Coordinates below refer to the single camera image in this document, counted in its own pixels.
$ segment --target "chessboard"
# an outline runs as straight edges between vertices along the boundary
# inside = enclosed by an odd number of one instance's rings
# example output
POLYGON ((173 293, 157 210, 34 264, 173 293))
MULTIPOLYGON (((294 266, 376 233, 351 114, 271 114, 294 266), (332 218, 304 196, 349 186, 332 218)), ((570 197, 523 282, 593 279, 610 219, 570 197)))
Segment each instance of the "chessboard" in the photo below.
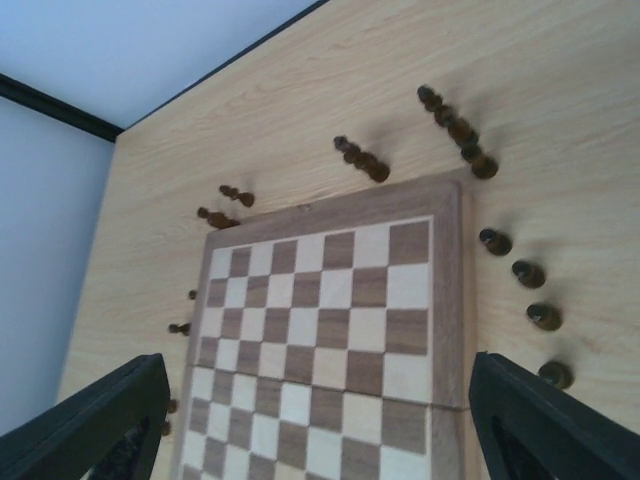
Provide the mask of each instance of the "chessboard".
POLYGON ((468 203, 418 179, 210 234, 175 478, 475 478, 468 203))

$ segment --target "white wall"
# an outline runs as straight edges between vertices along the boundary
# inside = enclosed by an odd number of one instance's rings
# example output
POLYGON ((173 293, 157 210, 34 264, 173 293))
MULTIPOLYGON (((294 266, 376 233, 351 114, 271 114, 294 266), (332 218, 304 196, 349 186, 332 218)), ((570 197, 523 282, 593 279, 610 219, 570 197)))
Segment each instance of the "white wall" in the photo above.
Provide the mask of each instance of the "white wall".
POLYGON ((0 98, 0 435, 55 404, 113 148, 0 98))

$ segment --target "chess piece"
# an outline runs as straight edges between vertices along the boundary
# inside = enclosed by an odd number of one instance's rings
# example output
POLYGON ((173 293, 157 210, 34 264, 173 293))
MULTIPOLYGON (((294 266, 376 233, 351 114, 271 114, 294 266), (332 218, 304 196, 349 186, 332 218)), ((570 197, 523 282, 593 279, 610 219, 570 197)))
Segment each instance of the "chess piece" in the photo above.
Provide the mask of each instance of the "chess piece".
POLYGON ((181 333, 185 337, 188 337, 189 333, 191 333, 191 324, 183 323, 182 325, 178 325, 177 323, 172 323, 167 330, 169 333, 181 333))
POLYGON ((514 262, 511 265, 511 271, 518 278, 520 284, 527 288, 540 288, 546 280, 542 268, 526 260, 514 262))
POLYGON ((163 437, 168 437, 169 435, 171 435, 171 422, 169 420, 165 420, 164 423, 162 424, 162 436, 163 437))
POLYGON ((541 330, 553 332, 562 325, 560 311, 546 303, 532 303, 527 308, 527 317, 541 330))
POLYGON ((418 88, 418 98, 427 112, 433 113, 438 107, 442 106, 442 96, 438 95, 427 85, 422 85, 418 88))
POLYGON ((253 193, 240 192, 237 188, 230 187, 229 185, 220 185, 220 193, 225 197, 233 200, 239 200, 245 207, 251 207, 256 201, 256 197, 253 193))
POLYGON ((336 150, 342 152, 345 163, 362 170, 374 182, 382 183, 389 178, 391 171, 385 163, 378 160, 375 155, 363 152, 358 145, 350 142, 347 137, 335 137, 333 145, 336 150))
POLYGON ((504 233, 498 232, 491 228, 485 228, 480 232, 478 238, 487 248, 489 253, 497 257, 504 257, 511 251, 511 239, 504 233))
POLYGON ((485 155, 479 145, 469 145, 460 150, 462 158, 471 164, 471 172, 480 180, 488 180, 498 173, 496 161, 485 155))
POLYGON ((178 411, 179 405, 180 405, 180 402, 178 402, 178 400, 176 400, 175 398, 172 398, 171 400, 169 400, 169 403, 167 404, 167 413, 170 415, 173 413, 176 413, 178 411))
POLYGON ((566 365, 560 362, 547 362, 540 370, 538 370, 538 376, 547 382, 549 385, 559 388, 560 390, 566 390, 573 385, 573 373, 566 365))

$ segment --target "black trim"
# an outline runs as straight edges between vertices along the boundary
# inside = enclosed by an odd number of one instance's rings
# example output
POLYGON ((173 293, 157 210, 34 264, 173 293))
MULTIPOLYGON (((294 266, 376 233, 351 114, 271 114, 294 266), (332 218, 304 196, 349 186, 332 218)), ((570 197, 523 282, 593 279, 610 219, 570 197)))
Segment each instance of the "black trim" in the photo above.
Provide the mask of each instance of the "black trim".
POLYGON ((267 40, 269 40, 272 37, 275 37, 278 33, 286 30, 287 28, 289 28, 291 25, 293 25, 294 23, 296 23, 298 20, 303 19, 304 17, 306 17, 307 15, 309 15, 310 13, 312 13, 313 11, 317 10, 318 8, 320 8, 322 5, 324 5, 325 3, 328 3, 329 0, 319 0, 317 2, 315 2, 313 5, 308 6, 307 8, 305 8, 303 11, 301 11, 300 13, 298 13, 296 16, 292 17, 291 19, 287 20, 286 22, 284 22, 282 25, 280 25, 278 28, 276 28, 275 30, 270 31, 269 33, 267 33, 264 37, 262 37, 261 39, 255 41, 254 43, 252 43, 251 45, 249 45, 247 48, 245 48, 244 50, 242 50, 240 53, 238 53, 237 55, 234 55, 233 57, 231 57, 229 60, 227 60, 226 62, 224 62, 222 65, 220 65, 219 67, 215 68, 214 70, 212 70, 211 72, 207 73, 204 77, 200 78, 199 80, 196 80, 194 83, 192 83, 191 85, 189 85, 187 88, 185 88, 184 90, 182 90, 181 92, 178 92, 177 94, 175 94, 173 97, 171 97, 169 100, 167 100, 166 102, 164 102, 163 104, 161 104, 159 107, 154 108, 153 110, 151 110, 149 113, 147 113, 145 116, 143 116, 142 118, 140 118, 139 120, 137 120, 136 122, 132 123, 131 125, 129 125, 129 127, 127 128, 131 128, 134 125, 137 125, 138 123, 140 123, 142 120, 144 120, 145 118, 147 118, 150 115, 153 115, 154 113, 156 113, 158 110, 160 110, 162 107, 166 106, 167 104, 173 102, 176 98, 178 98, 179 96, 187 93, 189 90, 191 90, 192 88, 200 85, 202 82, 204 82, 206 79, 212 77, 213 75, 215 75, 216 73, 218 73, 220 70, 227 68, 229 65, 231 65, 233 62, 235 62, 236 60, 239 60, 240 58, 244 57, 247 53, 251 52, 252 50, 258 48, 260 45, 262 45, 263 43, 265 43, 267 40))
POLYGON ((116 137, 124 132, 122 128, 116 125, 101 120, 1 73, 0 97, 7 98, 12 102, 60 120, 67 125, 79 128, 109 142, 115 142, 116 137))

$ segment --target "light wood tabletop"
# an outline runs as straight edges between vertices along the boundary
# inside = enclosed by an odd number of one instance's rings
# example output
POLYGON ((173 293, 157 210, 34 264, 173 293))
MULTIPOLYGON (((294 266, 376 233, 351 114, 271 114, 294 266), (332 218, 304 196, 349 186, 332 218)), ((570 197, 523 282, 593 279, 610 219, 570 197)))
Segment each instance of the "light wood tabletop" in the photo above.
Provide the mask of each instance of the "light wood tabletop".
POLYGON ((472 181, 475 230, 514 242, 504 258, 477 244, 478 350, 532 371, 563 360, 568 393, 640 432, 638 25, 636 2, 333 0, 126 131, 60 398, 152 352, 180 392, 187 339, 167 325, 193 309, 210 231, 198 207, 242 220, 376 188, 334 150, 341 134, 389 162, 390 183, 466 168, 418 102, 428 83, 500 164, 472 181), (545 267, 541 289, 515 281, 519 258, 545 267), (526 321, 540 300, 562 308, 558 332, 526 321))

